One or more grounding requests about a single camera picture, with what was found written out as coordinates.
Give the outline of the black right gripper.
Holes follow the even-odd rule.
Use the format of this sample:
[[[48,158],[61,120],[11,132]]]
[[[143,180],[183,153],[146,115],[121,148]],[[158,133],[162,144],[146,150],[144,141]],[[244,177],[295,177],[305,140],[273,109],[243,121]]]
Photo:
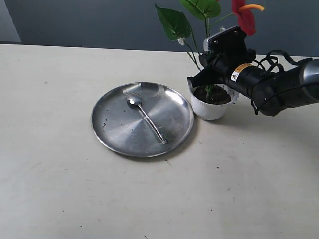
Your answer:
[[[258,65],[256,51],[248,49],[242,55],[210,52],[207,65],[197,75],[187,78],[190,89],[225,84],[244,96],[254,99],[259,95],[270,97],[274,93],[271,73]]]

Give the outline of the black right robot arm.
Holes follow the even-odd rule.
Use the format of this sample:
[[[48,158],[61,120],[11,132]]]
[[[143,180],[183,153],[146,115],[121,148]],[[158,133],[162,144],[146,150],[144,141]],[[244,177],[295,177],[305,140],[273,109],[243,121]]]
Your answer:
[[[295,108],[319,101],[319,61],[306,58],[294,61],[286,52],[274,50],[293,65],[285,71],[277,57],[270,53],[264,58],[269,69],[252,65],[255,51],[243,54],[213,53],[208,64],[194,77],[188,77],[189,86],[225,84],[250,99],[256,114],[276,116],[287,108]]]

